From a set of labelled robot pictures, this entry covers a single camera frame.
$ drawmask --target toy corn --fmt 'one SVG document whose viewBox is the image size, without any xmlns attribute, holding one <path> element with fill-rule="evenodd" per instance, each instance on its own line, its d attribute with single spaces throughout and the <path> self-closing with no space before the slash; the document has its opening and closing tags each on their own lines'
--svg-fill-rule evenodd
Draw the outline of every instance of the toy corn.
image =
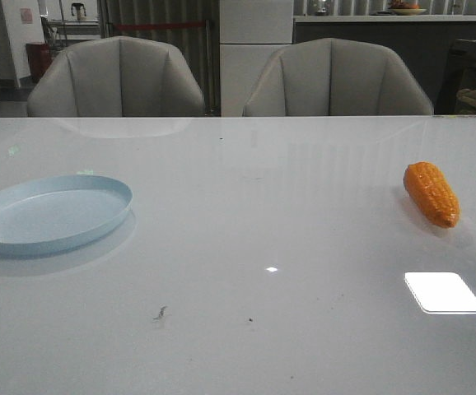
<svg viewBox="0 0 476 395">
<path fill-rule="evenodd" d="M 404 187 L 434 225 L 452 228 L 460 219 L 460 203 L 445 175 L 432 163 L 418 162 L 404 172 Z"/>
</svg>

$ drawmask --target red rope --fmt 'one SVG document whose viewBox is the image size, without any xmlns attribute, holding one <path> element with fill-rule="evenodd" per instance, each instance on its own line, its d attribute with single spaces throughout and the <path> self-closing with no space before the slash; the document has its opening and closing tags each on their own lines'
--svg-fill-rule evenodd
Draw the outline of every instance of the red rope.
<svg viewBox="0 0 476 395">
<path fill-rule="evenodd" d="M 205 21 L 183 22 L 183 23 L 156 23 L 154 25 L 114 25 L 119 31 L 128 30 L 165 30 L 165 29 L 191 29 L 194 27 L 204 27 Z"/>
</svg>

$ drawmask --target wall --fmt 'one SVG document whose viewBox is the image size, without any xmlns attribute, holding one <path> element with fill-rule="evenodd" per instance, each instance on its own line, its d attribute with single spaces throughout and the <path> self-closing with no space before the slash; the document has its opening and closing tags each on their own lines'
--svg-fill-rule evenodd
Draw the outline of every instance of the wall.
<svg viewBox="0 0 476 395">
<path fill-rule="evenodd" d="M 33 23 L 22 23 L 21 8 L 31 9 Z M 7 35 L 9 36 L 9 44 L 16 71 L 16 85 L 21 86 L 20 79 L 31 74 L 30 64 L 27 60 L 26 44 L 44 42 L 44 33 L 40 23 L 39 3 L 37 0 L 2 0 L 2 9 L 6 19 Z"/>
<path fill-rule="evenodd" d="M 62 18 L 60 15 L 60 4 L 58 0 L 44 0 L 44 2 L 46 3 L 46 8 L 48 9 L 48 19 L 56 21 L 61 20 Z M 73 0 L 62 0 L 64 19 L 67 21 L 77 20 L 77 16 L 72 16 L 71 13 L 71 7 L 73 2 Z M 88 21 L 97 20 L 96 0 L 80 0 L 77 2 L 81 2 L 82 4 L 84 4 L 84 7 L 86 9 L 86 18 Z"/>
</svg>

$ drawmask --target chair backrest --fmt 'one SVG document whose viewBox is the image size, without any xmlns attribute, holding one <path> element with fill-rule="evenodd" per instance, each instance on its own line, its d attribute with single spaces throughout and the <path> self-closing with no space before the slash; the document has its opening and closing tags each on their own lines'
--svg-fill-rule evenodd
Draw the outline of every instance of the chair backrest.
<svg viewBox="0 0 476 395">
<path fill-rule="evenodd" d="M 203 94 L 173 45 L 117 36 L 67 47 L 28 98 L 34 117 L 202 116 Z"/>
<path fill-rule="evenodd" d="M 432 102 L 389 48 L 318 39 L 275 52 L 244 116 L 428 115 Z"/>
</svg>

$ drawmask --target floor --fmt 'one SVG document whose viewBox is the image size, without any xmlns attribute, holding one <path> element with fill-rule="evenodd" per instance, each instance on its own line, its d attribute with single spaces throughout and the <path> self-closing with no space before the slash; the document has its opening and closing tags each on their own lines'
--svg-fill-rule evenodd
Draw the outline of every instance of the floor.
<svg viewBox="0 0 476 395">
<path fill-rule="evenodd" d="M 26 101 L 32 89 L 0 89 L 0 118 L 26 117 Z"/>
</svg>

